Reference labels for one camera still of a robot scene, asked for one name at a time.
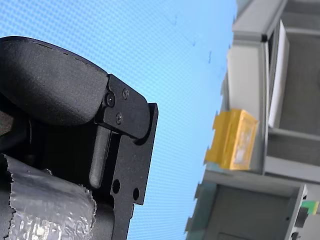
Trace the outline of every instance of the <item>white panel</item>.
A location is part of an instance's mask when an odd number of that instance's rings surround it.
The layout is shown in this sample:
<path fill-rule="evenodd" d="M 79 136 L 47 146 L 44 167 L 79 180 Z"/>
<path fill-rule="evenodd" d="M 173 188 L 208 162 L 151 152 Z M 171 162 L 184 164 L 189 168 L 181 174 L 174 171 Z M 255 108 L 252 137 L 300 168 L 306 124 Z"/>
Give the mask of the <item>white panel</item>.
<path fill-rule="evenodd" d="M 229 106 L 260 120 L 263 83 L 261 44 L 233 44 L 227 55 Z"/>
<path fill-rule="evenodd" d="M 287 71 L 289 60 L 289 41 L 286 35 L 285 27 L 280 22 L 279 42 L 276 57 L 275 76 L 270 106 L 270 115 L 268 124 L 272 128 L 279 128 L 281 119 L 281 110 L 284 101 Z"/>

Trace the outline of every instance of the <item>silver duct tape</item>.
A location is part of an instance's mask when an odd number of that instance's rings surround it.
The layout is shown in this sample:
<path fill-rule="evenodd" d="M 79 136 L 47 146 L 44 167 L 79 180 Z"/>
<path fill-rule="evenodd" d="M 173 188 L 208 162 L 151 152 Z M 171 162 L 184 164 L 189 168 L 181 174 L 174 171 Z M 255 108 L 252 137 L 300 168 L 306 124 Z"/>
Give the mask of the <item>silver duct tape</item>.
<path fill-rule="evenodd" d="M 96 202 L 84 188 L 6 156 L 15 210 L 6 240 L 89 240 Z"/>

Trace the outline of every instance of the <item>black rubber pad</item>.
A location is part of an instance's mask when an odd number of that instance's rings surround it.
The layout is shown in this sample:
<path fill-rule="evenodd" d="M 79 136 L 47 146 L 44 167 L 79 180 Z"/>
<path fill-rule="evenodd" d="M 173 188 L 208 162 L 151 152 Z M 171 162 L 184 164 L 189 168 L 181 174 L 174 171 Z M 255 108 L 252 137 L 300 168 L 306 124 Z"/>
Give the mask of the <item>black rubber pad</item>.
<path fill-rule="evenodd" d="M 104 70 L 65 49 L 26 37 L 0 38 L 0 92 L 47 124 L 93 119 L 107 83 Z"/>

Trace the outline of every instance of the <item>yellow container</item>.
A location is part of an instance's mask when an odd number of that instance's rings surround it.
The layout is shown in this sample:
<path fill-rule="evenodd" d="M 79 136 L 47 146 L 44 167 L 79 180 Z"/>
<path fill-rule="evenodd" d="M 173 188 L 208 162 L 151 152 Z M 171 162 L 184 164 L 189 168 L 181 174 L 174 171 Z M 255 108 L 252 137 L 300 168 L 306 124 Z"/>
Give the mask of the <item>yellow container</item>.
<path fill-rule="evenodd" d="M 258 121 L 241 109 L 221 112 L 214 119 L 211 149 L 205 160 L 223 169 L 249 170 Z"/>

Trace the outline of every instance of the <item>gray tape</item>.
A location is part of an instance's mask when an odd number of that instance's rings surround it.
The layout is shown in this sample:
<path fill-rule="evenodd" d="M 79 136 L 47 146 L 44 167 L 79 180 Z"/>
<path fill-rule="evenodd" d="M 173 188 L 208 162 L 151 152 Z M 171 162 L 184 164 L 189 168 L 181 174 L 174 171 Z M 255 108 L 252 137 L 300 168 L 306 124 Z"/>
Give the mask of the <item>gray tape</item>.
<path fill-rule="evenodd" d="M 86 188 L 6 159 L 15 210 L 6 240 L 91 239 L 96 202 Z"/>

